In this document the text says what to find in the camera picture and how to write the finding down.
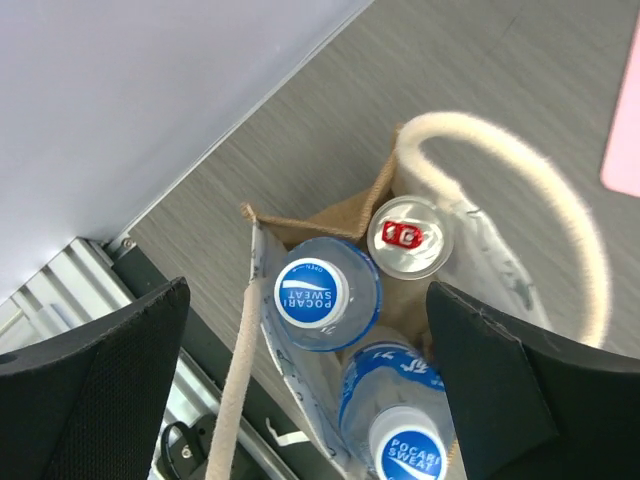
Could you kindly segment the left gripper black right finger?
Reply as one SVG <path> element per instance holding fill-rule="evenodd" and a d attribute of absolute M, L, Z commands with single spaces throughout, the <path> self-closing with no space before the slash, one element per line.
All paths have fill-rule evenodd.
<path fill-rule="evenodd" d="M 636 479 L 639 361 L 445 283 L 426 311 L 470 479 Z"/>

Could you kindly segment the red bull can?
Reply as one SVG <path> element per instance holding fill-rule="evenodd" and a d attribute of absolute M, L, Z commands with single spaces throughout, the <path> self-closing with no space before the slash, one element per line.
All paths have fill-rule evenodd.
<path fill-rule="evenodd" d="M 435 274 L 454 245 L 450 220 L 424 197 L 397 196 L 378 208 L 367 229 L 368 252 L 387 275 L 419 280 Z"/>

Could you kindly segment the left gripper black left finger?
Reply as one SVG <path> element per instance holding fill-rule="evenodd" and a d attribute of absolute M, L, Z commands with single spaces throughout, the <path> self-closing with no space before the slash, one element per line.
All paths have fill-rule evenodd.
<path fill-rule="evenodd" d="M 181 343 L 136 300 L 1 357 L 4 479 L 145 479 Z"/>

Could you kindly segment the water bottle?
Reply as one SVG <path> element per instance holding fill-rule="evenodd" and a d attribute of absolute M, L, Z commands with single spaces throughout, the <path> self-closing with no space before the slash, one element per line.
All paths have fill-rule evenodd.
<path fill-rule="evenodd" d="M 355 245 L 316 237 L 293 248 L 271 280 L 271 311 L 294 345 L 314 352 L 355 344 L 377 322 L 383 289 Z"/>
<path fill-rule="evenodd" d="M 380 479 L 443 479 L 455 430 L 444 383 L 414 348 L 378 341 L 343 375 L 338 426 L 349 453 Z"/>

